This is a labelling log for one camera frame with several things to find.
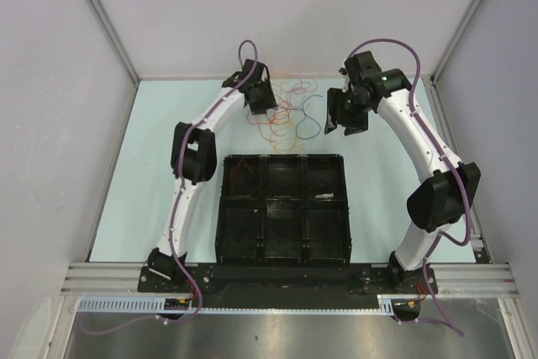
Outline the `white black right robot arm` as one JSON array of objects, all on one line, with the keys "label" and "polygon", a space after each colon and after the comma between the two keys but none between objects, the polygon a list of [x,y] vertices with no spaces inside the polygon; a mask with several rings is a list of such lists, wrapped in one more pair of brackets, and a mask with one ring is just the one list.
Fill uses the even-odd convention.
[{"label": "white black right robot arm", "polygon": [[345,135],[359,134],[368,128],[368,114],[378,114],[408,153],[420,181],[407,199],[411,223],[388,261],[389,286],[407,293],[426,281],[423,268],[441,238],[451,238],[449,227],[471,218],[481,172],[476,163],[464,163],[422,115],[416,82],[401,70],[384,71],[365,51],[349,55],[340,74],[345,87],[327,92],[324,132],[343,127]]}]

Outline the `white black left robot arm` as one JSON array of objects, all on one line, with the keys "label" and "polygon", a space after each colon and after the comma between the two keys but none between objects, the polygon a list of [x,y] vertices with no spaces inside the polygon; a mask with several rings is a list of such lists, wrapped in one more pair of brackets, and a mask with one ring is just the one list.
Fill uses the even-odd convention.
[{"label": "white black left robot arm", "polygon": [[171,212],[161,240],[147,259],[150,273],[165,290],[177,291],[186,281],[182,266],[187,237],[199,194],[217,168],[217,133],[243,108],[263,114],[276,106],[269,68],[247,59],[240,71],[223,81],[218,96],[205,111],[191,123],[176,125],[171,150]]}]

